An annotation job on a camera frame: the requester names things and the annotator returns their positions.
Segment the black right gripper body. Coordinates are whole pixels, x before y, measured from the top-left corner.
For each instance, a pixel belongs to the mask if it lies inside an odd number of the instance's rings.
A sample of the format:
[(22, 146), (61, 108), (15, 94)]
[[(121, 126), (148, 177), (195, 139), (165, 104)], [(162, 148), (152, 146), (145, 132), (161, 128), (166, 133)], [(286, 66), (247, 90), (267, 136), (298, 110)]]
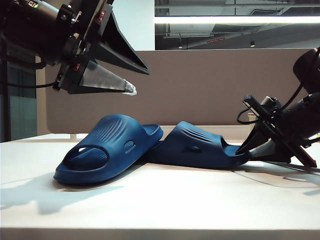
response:
[(302, 148), (304, 166), (316, 167), (316, 161), (307, 154), (305, 148), (318, 141), (316, 138), (311, 139), (311, 136), (320, 131), (319, 94), (309, 94), (285, 109), (281, 108), (281, 103), (275, 97), (266, 96), (262, 102), (258, 102), (252, 95), (247, 95), (243, 102), (256, 115), (256, 123), (265, 121), (272, 129), (267, 142), (273, 140), (299, 145)]

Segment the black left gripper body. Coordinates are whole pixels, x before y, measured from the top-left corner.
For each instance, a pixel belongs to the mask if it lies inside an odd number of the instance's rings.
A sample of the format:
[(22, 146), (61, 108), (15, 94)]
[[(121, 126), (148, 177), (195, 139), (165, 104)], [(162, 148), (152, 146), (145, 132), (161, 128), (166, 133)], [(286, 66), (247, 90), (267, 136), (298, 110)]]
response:
[(68, 7), (74, 12), (75, 20), (71, 24), (71, 43), (67, 44), (66, 49), (72, 48), (72, 56), (61, 64), (53, 89), (67, 91), (67, 72), (71, 66), (88, 60), (97, 63), (95, 57), (89, 56), (89, 50), (101, 40), (112, 12), (112, 4), (112, 0), (70, 1)]

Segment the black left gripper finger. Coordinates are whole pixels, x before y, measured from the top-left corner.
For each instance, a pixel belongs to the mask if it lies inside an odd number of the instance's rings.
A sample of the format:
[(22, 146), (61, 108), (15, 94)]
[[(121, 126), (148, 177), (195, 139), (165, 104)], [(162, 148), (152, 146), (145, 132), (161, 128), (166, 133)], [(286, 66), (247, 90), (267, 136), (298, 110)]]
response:
[(69, 94), (122, 93), (134, 96), (136, 87), (126, 79), (87, 60), (72, 65), (67, 71), (67, 92)]
[(113, 12), (98, 43), (97, 59), (136, 73), (150, 73), (148, 66), (123, 36)]

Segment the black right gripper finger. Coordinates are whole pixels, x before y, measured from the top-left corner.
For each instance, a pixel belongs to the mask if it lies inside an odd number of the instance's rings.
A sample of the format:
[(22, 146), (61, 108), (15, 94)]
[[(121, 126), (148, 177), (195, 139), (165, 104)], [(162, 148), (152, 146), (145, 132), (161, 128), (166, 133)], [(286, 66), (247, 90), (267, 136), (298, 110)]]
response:
[(243, 154), (249, 150), (252, 150), (264, 143), (266, 143), (272, 135), (271, 127), (263, 120), (258, 121), (246, 140), (235, 152), (236, 154)]
[(295, 156), (303, 165), (305, 164), (302, 148), (290, 141), (270, 140), (260, 146), (257, 143), (248, 143), (246, 150), (250, 152), (251, 161), (291, 163), (291, 158)]

